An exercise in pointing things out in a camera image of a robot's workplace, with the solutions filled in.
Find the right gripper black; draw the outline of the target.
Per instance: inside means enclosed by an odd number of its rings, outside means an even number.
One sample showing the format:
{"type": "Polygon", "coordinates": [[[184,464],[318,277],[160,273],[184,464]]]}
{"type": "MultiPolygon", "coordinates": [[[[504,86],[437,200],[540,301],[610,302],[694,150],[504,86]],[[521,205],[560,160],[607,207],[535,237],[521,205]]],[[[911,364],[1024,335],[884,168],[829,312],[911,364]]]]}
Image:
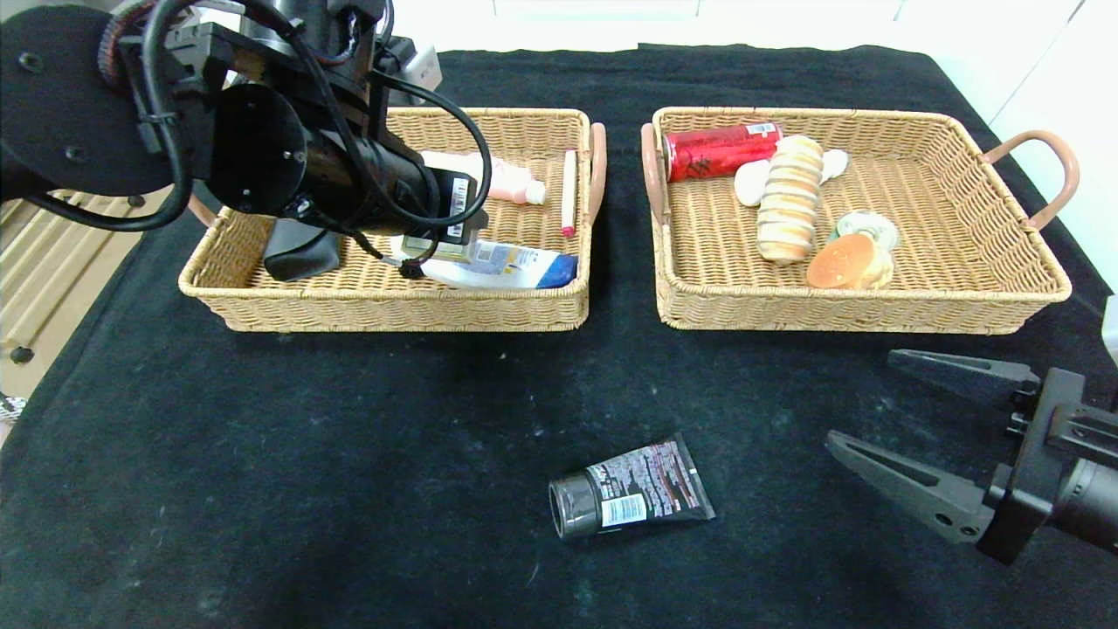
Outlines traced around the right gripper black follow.
{"type": "Polygon", "coordinates": [[[831,430],[824,446],[839,463],[942,539],[977,543],[1005,565],[1043,527],[1115,554],[1117,426],[1114,411],[1083,401],[1084,377],[1051,368],[1041,385],[1025,363],[908,347],[890,351],[887,365],[980,406],[1010,407],[1039,391],[1017,458],[991,479],[995,508],[961,475],[831,430]]]}

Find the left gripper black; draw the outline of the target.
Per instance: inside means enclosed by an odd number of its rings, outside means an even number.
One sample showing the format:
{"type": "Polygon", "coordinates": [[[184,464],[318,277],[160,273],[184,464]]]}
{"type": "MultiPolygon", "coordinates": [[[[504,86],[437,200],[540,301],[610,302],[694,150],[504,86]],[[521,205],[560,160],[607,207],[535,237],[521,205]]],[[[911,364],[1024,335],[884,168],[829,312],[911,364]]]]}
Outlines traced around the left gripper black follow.
{"type": "Polygon", "coordinates": [[[404,245],[472,245],[485,230],[490,216],[474,207],[479,179],[466,172],[437,166],[413,166],[398,177],[391,200],[404,245]]]}

